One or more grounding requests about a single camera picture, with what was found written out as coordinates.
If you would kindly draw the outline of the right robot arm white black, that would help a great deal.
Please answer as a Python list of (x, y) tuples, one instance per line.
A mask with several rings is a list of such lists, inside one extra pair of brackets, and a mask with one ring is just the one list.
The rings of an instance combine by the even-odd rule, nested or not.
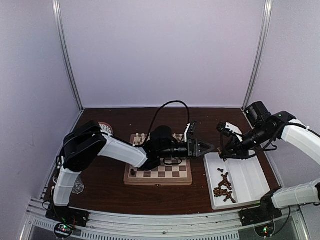
[[(247, 160), (257, 154), (249, 154), (264, 144), (257, 153), (265, 152), (276, 140), (282, 140), (296, 147), (316, 163), (320, 162), (320, 136), (308, 126), (304, 125), (294, 115), (287, 111), (271, 114), (262, 101), (257, 101), (245, 109), (245, 115), (253, 127), (242, 134), (235, 125), (219, 122), (216, 129), (221, 137), (229, 137), (227, 143), (221, 144), (219, 156), (221, 159)], [(266, 193), (260, 200), (256, 210), (259, 220), (268, 220), (276, 210), (296, 206), (320, 204), (320, 181), (300, 184), (294, 187), (280, 188)]]

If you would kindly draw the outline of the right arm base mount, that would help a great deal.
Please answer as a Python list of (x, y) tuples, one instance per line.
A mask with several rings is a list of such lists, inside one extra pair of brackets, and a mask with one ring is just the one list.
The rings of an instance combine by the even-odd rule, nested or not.
[(272, 212), (265, 212), (260, 207), (242, 209), (239, 217), (242, 226), (256, 225), (264, 222), (270, 222), (282, 216), (282, 211), (276, 209)]

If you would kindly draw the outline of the wooden chess board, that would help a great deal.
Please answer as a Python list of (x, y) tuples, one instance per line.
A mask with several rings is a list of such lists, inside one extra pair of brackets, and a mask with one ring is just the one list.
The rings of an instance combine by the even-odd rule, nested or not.
[(127, 164), (123, 182), (131, 186), (189, 186), (193, 183), (191, 164), (186, 158), (165, 158), (160, 160), (160, 166), (150, 171)]

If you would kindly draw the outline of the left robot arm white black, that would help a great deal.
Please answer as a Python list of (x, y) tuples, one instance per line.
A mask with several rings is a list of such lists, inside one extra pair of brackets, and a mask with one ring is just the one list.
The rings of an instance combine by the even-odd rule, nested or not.
[(161, 125), (149, 133), (141, 145), (124, 141), (102, 129), (91, 120), (68, 134), (56, 159), (57, 180), (51, 190), (48, 212), (61, 222), (73, 216), (69, 208), (70, 196), (78, 176), (96, 157), (108, 157), (149, 171), (167, 158), (197, 158), (212, 152), (213, 144), (191, 138), (194, 125), (187, 124), (181, 142), (173, 137), (169, 126)]

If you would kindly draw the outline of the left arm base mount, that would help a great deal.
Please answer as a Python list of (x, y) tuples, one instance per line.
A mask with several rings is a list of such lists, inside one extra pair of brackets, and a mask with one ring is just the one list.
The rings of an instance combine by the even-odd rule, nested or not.
[(56, 206), (53, 198), (51, 198), (45, 217), (72, 227), (86, 227), (89, 215), (90, 213), (85, 210), (70, 208), (69, 206)]

